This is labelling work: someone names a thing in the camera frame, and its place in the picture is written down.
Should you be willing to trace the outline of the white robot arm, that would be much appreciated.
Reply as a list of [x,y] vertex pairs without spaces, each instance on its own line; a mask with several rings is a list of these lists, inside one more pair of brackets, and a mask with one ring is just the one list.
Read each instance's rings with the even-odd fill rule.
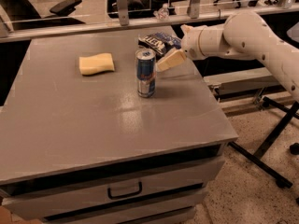
[[299,49],[280,39],[257,13],[237,12],[223,24],[196,27],[184,24],[181,30],[181,48],[167,52],[157,63],[159,72],[187,59],[257,60],[299,102]]

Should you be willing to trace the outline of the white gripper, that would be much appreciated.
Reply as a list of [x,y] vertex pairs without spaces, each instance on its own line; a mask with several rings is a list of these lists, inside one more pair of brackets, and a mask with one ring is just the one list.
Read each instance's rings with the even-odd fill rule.
[[200,35],[204,30],[204,26],[192,27],[183,24],[180,26],[180,29],[183,32],[181,39],[182,49],[169,50],[166,55],[156,63],[158,72],[163,72],[184,63],[187,57],[191,60],[204,60],[206,58],[200,49]]

